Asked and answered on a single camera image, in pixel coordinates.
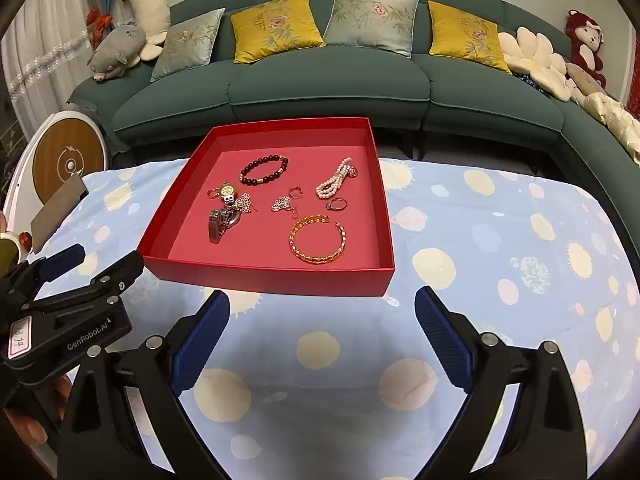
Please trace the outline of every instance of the orange bracelet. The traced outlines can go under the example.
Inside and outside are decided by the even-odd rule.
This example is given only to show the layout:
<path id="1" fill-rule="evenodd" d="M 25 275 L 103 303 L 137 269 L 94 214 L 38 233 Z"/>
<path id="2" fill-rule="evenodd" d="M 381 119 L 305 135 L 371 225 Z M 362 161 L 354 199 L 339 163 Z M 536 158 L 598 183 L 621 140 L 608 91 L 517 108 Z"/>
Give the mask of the orange bracelet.
<path id="1" fill-rule="evenodd" d="M 322 222 L 322 223 L 328 224 L 329 217 L 327 215 L 311 215 L 303 218 L 302 220 L 298 220 L 295 224 L 293 224 L 293 227 L 291 228 L 291 232 L 289 234 L 289 245 L 291 247 L 291 251 L 297 257 L 299 257 L 302 261 L 307 262 L 308 264 L 314 264 L 314 265 L 328 264 L 334 261 L 336 258 L 338 258 L 342 254 L 342 251 L 344 250 L 344 244 L 347 241 L 347 235 L 344 232 L 344 228 L 342 227 L 342 225 L 340 225 L 340 222 L 336 222 L 335 227 L 338 229 L 340 236 L 342 236 L 342 243 L 340 244 L 340 247 L 338 248 L 338 250 L 329 254 L 328 256 L 308 256 L 307 254 L 301 253 L 296 248 L 296 246 L 293 243 L 293 238 L 295 237 L 296 233 L 300 230 L 302 226 L 305 226 L 307 224 L 313 224 L 314 222 Z"/>

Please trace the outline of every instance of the pearl strand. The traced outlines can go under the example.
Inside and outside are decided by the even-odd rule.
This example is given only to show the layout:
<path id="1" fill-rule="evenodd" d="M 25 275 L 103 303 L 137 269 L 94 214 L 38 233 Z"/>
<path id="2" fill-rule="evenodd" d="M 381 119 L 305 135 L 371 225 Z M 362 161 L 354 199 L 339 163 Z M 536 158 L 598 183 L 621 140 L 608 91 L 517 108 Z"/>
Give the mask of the pearl strand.
<path id="1" fill-rule="evenodd" d="M 352 170 L 355 170 L 355 168 L 347 164 L 347 162 L 350 161 L 350 156 L 345 158 L 338 165 L 338 168 L 335 170 L 334 176 L 332 176 L 328 180 L 325 180 L 322 184 L 316 187 L 316 195 L 318 195 L 318 198 L 330 198 L 337 193 L 337 191 L 342 187 L 342 182 L 347 177 L 347 175 L 353 173 Z"/>

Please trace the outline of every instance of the black beaded bracelet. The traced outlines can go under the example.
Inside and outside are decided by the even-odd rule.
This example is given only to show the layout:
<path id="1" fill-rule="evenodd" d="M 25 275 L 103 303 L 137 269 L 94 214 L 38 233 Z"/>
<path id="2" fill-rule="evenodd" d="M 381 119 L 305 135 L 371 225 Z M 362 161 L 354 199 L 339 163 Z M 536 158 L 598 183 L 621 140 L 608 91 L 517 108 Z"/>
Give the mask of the black beaded bracelet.
<path id="1" fill-rule="evenodd" d="M 280 160 L 280 169 L 271 173 L 270 175 L 261 177 L 261 178 L 247 178 L 246 175 L 253 169 L 257 168 L 261 164 L 265 162 L 271 162 L 272 160 Z M 272 180 L 276 180 L 280 177 L 282 173 L 287 171 L 287 164 L 289 163 L 289 159 L 286 155 L 268 155 L 261 158 L 257 158 L 253 162 L 250 162 L 247 166 L 244 167 L 244 170 L 240 171 L 240 183 L 245 184 L 246 186 L 257 186 L 258 184 L 266 184 L 267 182 L 271 182 Z"/>

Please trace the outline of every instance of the screw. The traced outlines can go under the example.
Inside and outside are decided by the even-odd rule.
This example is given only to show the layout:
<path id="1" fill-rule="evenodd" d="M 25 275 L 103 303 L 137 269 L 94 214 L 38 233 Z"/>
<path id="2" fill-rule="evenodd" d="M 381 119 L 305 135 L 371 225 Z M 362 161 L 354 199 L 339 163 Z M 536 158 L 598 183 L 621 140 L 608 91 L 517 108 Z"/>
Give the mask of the screw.
<path id="1" fill-rule="evenodd" d="M 146 340 L 146 347 L 150 350 L 155 350 L 160 348 L 162 344 L 162 338 L 159 335 L 153 335 L 149 339 Z"/>
<path id="2" fill-rule="evenodd" d="M 98 355 L 100 355 L 101 351 L 102 351 L 102 348 L 100 348 L 98 345 L 91 345 L 91 346 L 89 346 L 88 350 L 86 351 L 86 354 L 89 357 L 98 357 Z"/>
<path id="3" fill-rule="evenodd" d="M 498 344 L 498 336 L 491 332 L 485 332 L 480 336 L 480 341 L 487 346 L 496 346 Z"/>
<path id="4" fill-rule="evenodd" d="M 544 348 L 549 354 L 555 354 L 558 351 L 558 345 L 553 341 L 545 341 L 542 348 Z"/>

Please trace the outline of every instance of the gray pig plush toy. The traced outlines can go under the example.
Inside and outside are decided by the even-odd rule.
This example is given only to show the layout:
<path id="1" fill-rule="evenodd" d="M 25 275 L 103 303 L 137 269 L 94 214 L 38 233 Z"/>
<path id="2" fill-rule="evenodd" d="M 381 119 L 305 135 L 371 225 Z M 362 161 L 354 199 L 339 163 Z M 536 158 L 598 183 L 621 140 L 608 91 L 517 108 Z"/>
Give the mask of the gray pig plush toy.
<path id="1" fill-rule="evenodd" d="M 127 68 L 140 62 L 138 53 L 145 45 L 146 34 L 139 25 L 114 28 L 95 49 L 87 62 L 96 81 L 120 77 Z"/>

